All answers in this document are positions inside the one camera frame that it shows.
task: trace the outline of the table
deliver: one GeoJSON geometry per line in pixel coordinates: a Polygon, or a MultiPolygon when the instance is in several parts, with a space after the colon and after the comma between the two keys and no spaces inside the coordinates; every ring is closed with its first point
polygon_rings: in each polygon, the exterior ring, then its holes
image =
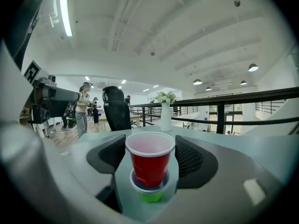
{"type": "MultiPolygon", "coordinates": [[[[87,163],[87,152],[93,147],[113,139],[116,135],[125,134],[128,136],[132,133],[146,131],[162,132],[159,126],[147,126],[139,129],[117,132],[86,133],[83,134],[77,144],[71,147],[61,148],[60,150],[69,151],[71,153],[71,155],[64,157],[65,163],[84,189],[95,196],[105,186],[109,185],[111,180],[108,174],[97,173],[97,171],[87,163]]],[[[242,173],[246,172],[246,167],[240,167],[238,163],[234,164],[234,160],[230,160],[229,157],[227,157],[227,160],[226,157],[221,157],[221,155],[217,153],[219,147],[228,147],[246,154],[257,162],[256,166],[253,168],[254,172],[259,172],[265,168],[273,177],[276,177],[283,184],[288,182],[299,153],[299,135],[277,137],[228,136],[194,131],[175,126],[172,127],[171,131],[164,133],[173,137],[182,135],[190,139],[210,142],[210,151],[213,151],[213,153],[216,154],[219,159],[220,167],[223,167],[223,162],[232,162],[231,168],[235,168],[236,172],[239,172],[238,175],[240,175],[241,178],[242,173]]],[[[229,215],[230,212],[239,211],[242,213],[246,210],[247,213],[251,213],[251,211],[257,212],[259,210],[254,209],[251,206],[248,197],[246,197],[244,193],[238,193],[238,195],[235,194],[236,189],[234,185],[236,185],[236,183],[234,182],[233,184],[230,184],[230,175],[232,175],[230,172],[235,172],[234,170],[225,170],[227,174],[222,176],[216,174],[218,175],[218,180],[215,177],[209,184],[198,189],[197,192],[202,198],[196,197],[196,195],[189,189],[178,189],[174,196],[174,190],[176,188],[175,184],[178,180],[178,163],[173,151],[168,166],[168,170],[171,174],[171,186],[165,192],[161,202],[145,203],[140,200],[138,193],[130,186],[128,175],[132,168],[130,155],[126,150],[126,154],[115,173],[115,179],[119,198],[123,207],[123,215],[138,221],[151,222],[157,215],[160,215],[159,219],[154,220],[155,223],[165,223],[167,220],[172,221],[173,223],[181,223],[184,220],[181,210],[185,209],[184,215],[187,215],[192,220],[190,223],[195,222],[195,220],[197,220],[196,218],[199,217],[203,220],[203,223],[208,220],[210,220],[210,223],[218,223],[220,220],[222,220],[222,222],[223,220],[229,222],[231,221],[230,218],[235,218],[235,221],[238,220],[238,218],[246,218],[246,215],[241,217],[234,215],[232,217],[229,215]],[[216,194],[214,191],[217,189],[213,189],[213,191],[211,190],[212,184],[217,185],[219,190],[227,188],[231,192],[226,193],[221,191],[216,194]],[[178,199],[184,201],[172,206],[178,199]],[[217,215],[213,215],[213,210],[217,210],[217,215]]],[[[238,185],[241,185],[242,180],[238,180],[237,183],[238,185]]]]}
{"type": "MultiPolygon", "coordinates": [[[[136,115],[136,114],[130,114],[130,120],[136,120],[136,127],[140,128],[140,116],[136,115]]],[[[100,128],[103,132],[106,132],[106,123],[107,118],[105,113],[103,113],[100,117],[99,117],[99,121],[100,121],[100,128]]]]}

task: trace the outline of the ceiling light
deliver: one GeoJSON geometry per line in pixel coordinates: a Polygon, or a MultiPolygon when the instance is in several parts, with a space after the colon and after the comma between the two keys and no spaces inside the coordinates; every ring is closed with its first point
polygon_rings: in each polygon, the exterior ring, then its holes
{"type": "Polygon", "coordinates": [[[71,25],[68,11],[68,0],[60,0],[60,9],[62,15],[62,21],[64,22],[65,33],[67,36],[72,36],[71,25]]]}
{"type": "Polygon", "coordinates": [[[199,79],[196,79],[196,80],[193,82],[193,84],[195,84],[195,85],[197,85],[197,84],[202,84],[202,81],[199,80],[199,79]]]}
{"type": "Polygon", "coordinates": [[[248,71],[252,72],[252,71],[256,71],[258,69],[258,66],[255,65],[255,64],[251,64],[249,67],[248,67],[248,71]]]}

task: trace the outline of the desk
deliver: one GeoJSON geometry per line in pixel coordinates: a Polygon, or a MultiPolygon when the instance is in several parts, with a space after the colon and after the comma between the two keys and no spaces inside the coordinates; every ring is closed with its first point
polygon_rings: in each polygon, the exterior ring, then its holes
{"type": "MultiPolygon", "coordinates": [[[[140,128],[140,116],[139,115],[136,115],[136,114],[130,114],[130,120],[136,120],[136,127],[137,128],[140,128]]],[[[99,117],[99,121],[100,121],[100,128],[103,132],[106,132],[106,123],[108,122],[107,121],[107,118],[106,118],[106,114],[102,114],[100,117],[99,117]]]]}
{"type": "MultiPolygon", "coordinates": [[[[65,163],[84,189],[95,196],[105,186],[109,185],[111,175],[97,173],[86,161],[87,152],[113,139],[115,135],[129,136],[132,133],[146,131],[162,132],[159,126],[147,126],[117,132],[85,133],[77,144],[60,150],[71,153],[71,155],[63,158],[65,163]]],[[[248,221],[266,208],[272,197],[270,200],[266,199],[267,202],[263,201],[258,207],[253,207],[244,190],[240,188],[244,177],[257,177],[261,181],[274,178],[286,184],[295,168],[299,153],[299,135],[277,137],[228,136],[175,126],[172,127],[171,131],[162,133],[167,133],[173,137],[176,135],[185,136],[190,141],[196,139],[210,142],[205,144],[205,148],[213,152],[219,161],[216,176],[199,189],[178,189],[174,195],[176,180],[178,180],[178,163],[173,151],[168,165],[171,174],[171,186],[165,192],[161,202],[145,203],[140,200],[138,193],[130,186],[129,173],[133,166],[126,150],[126,154],[115,173],[124,219],[129,217],[137,221],[154,223],[166,223],[167,221],[169,223],[182,223],[186,222],[186,217],[189,218],[188,223],[197,223],[198,220],[201,220],[202,223],[240,223],[246,219],[248,221]],[[248,167],[240,164],[238,160],[231,160],[229,156],[221,156],[222,151],[219,151],[221,150],[219,147],[237,150],[251,157],[255,161],[250,167],[251,173],[243,176],[248,171],[248,167]]]]}

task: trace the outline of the white shirt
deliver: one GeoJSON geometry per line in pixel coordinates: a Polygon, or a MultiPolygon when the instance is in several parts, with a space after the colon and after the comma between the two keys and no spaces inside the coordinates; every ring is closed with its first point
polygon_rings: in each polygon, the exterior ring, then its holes
{"type": "MultiPolygon", "coordinates": [[[[86,104],[89,101],[89,94],[86,93],[86,95],[87,95],[87,97],[84,95],[84,93],[80,92],[80,98],[77,101],[77,103],[78,104],[86,104]]],[[[77,105],[76,112],[87,113],[87,107],[79,107],[77,105]]]]}

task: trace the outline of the white ceiling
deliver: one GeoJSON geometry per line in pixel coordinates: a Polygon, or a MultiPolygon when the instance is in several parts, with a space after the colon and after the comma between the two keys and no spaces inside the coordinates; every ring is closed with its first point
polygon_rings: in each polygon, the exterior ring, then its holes
{"type": "MultiPolygon", "coordinates": [[[[151,63],[141,63],[140,70],[143,66],[151,66],[156,72],[166,70],[165,79],[158,80],[161,85],[198,92],[203,88],[195,88],[192,83],[200,78],[207,86],[232,80],[228,87],[232,89],[242,79],[248,86],[254,85],[292,40],[270,0],[240,1],[241,5],[235,7],[234,0],[69,0],[73,31],[69,38],[57,0],[59,22],[51,26],[48,17],[53,6],[45,2],[48,9],[41,11],[34,33],[53,56],[67,50],[80,54],[89,49],[127,54],[132,59],[152,59],[151,63]],[[249,73],[251,63],[260,69],[249,73]]],[[[123,66],[130,73],[136,72],[130,62],[123,66]]],[[[117,74],[110,77],[121,79],[117,74]]],[[[150,82],[147,74],[131,80],[150,82]]]]}
{"type": "Polygon", "coordinates": [[[125,93],[139,93],[139,94],[147,94],[149,92],[157,91],[159,89],[164,88],[163,86],[158,86],[153,88],[156,84],[145,84],[134,81],[126,81],[124,84],[121,84],[123,80],[118,79],[110,79],[110,78],[101,78],[101,77],[88,77],[90,80],[87,81],[84,76],[64,76],[66,81],[74,84],[76,87],[81,87],[84,82],[90,82],[93,84],[94,89],[98,91],[102,91],[102,89],[106,86],[121,86],[121,90],[125,93]]]}

